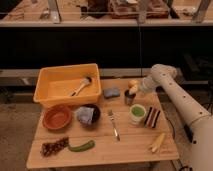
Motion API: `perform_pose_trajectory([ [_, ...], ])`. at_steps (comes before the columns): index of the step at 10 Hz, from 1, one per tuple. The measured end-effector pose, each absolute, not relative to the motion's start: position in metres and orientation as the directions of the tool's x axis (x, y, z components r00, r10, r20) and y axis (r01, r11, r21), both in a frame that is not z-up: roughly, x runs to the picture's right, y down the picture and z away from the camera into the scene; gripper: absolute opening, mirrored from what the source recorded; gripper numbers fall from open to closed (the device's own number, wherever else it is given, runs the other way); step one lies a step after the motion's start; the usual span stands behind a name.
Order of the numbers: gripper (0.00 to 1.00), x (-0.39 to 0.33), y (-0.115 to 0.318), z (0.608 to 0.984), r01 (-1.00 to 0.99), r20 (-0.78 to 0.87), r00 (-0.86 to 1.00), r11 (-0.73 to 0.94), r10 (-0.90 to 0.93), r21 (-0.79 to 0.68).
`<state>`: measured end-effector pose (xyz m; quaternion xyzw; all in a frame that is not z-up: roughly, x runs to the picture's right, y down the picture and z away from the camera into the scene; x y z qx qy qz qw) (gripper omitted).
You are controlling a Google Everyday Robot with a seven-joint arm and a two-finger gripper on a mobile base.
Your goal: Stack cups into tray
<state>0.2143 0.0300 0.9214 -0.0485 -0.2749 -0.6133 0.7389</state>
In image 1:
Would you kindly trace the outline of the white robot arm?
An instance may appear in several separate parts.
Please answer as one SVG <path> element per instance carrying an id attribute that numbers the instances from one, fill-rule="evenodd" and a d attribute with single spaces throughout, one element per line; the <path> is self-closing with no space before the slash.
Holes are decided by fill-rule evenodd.
<path id="1" fill-rule="evenodd" d="M 193 133 L 189 168 L 191 171 L 213 171 L 213 115 L 175 81 L 173 66 L 155 64 L 150 74 L 130 88 L 143 94 L 162 87 Z"/>

